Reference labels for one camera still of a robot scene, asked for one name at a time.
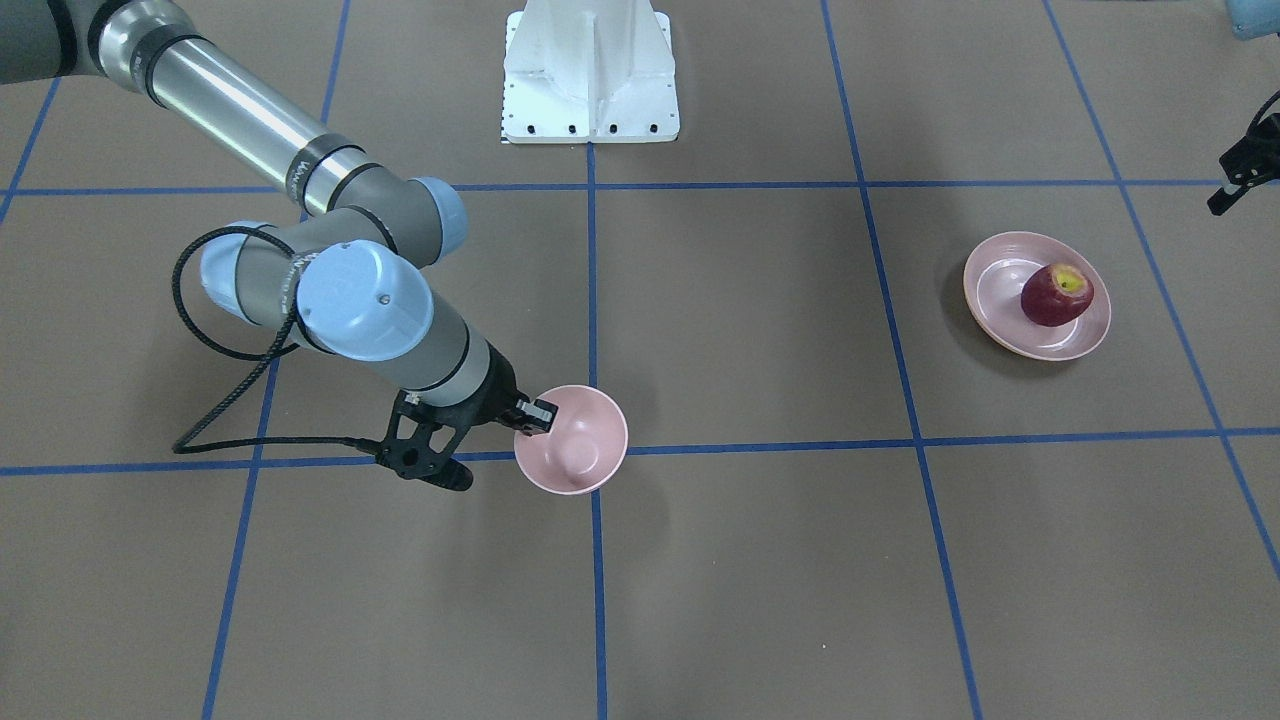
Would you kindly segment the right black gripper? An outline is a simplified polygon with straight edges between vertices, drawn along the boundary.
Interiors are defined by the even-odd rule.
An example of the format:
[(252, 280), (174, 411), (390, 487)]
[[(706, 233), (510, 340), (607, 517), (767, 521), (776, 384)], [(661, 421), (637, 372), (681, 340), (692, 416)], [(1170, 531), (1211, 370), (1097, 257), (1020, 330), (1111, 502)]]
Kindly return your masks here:
[(558, 411), (544, 398), (525, 398), (509, 361), (492, 352), (480, 386), (458, 404), (412, 404), (404, 391), (399, 392), (378, 445), (376, 464), (406, 480), (463, 492), (474, 483), (474, 474), (454, 452), (471, 429), (497, 423), (521, 436), (544, 436), (553, 429)]

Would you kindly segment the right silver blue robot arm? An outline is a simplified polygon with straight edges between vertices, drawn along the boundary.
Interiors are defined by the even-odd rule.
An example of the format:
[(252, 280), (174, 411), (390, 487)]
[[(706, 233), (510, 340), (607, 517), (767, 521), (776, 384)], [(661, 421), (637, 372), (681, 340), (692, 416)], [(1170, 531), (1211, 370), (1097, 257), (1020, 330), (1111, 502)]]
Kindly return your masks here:
[(298, 443), (355, 448), (404, 479), (465, 491), (474, 477), (454, 452), (471, 429), (497, 423), (536, 438), (557, 428), (561, 409), (524, 393), (509, 361), (422, 273), (468, 234), (452, 186), (374, 161), (220, 50), (173, 1), (5, 1), (3, 83), (65, 76), (109, 79), (186, 119), (303, 213), (292, 227), (210, 231), (175, 260), (172, 297), (189, 333), (252, 364), (175, 454), (232, 448), (200, 436), (298, 348), (361, 364), (398, 389), (383, 438)]

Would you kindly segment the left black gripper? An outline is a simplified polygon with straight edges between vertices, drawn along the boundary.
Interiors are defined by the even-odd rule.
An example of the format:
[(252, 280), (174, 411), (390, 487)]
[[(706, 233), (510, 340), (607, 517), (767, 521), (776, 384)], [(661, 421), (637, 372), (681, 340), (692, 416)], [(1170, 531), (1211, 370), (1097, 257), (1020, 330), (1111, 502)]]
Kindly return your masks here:
[(1213, 217), (1224, 215), (1253, 188), (1277, 181), (1277, 101), (1279, 91), (1262, 104), (1243, 136), (1220, 156), (1222, 181), (1206, 202)]

